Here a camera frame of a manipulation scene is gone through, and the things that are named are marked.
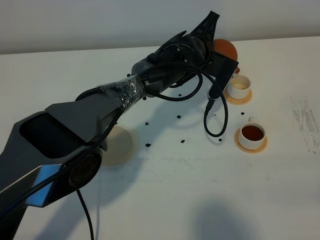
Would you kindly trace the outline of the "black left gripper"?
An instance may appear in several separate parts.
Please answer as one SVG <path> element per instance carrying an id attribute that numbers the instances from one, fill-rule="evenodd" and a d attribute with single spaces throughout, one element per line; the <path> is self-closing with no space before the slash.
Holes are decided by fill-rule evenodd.
<path id="1" fill-rule="evenodd" d="M 207 17 L 190 33 L 185 31 L 175 35 L 165 42 L 157 51 L 147 56 L 150 67 L 164 65 L 158 68 L 168 74 L 174 74 L 181 66 L 172 63 L 182 63 L 196 66 L 211 75 L 218 74 L 215 63 L 213 43 L 216 26 L 220 15 L 210 11 Z"/>

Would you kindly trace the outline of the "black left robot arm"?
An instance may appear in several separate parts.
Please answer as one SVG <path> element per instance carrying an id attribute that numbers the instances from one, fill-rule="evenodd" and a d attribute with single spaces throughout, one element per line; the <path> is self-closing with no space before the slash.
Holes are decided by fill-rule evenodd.
<path id="1" fill-rule="evenodd" d="M 97 174 L 107 136 L 139 100 L 198 76 L 210 77 L 219 15 L 210 12 L 137 62 L 126 78 L 52 104 L 15 123 L 0 155 L 0 237 L 15 237 L 27 207 L 45 207 L 85 186 Z"/>

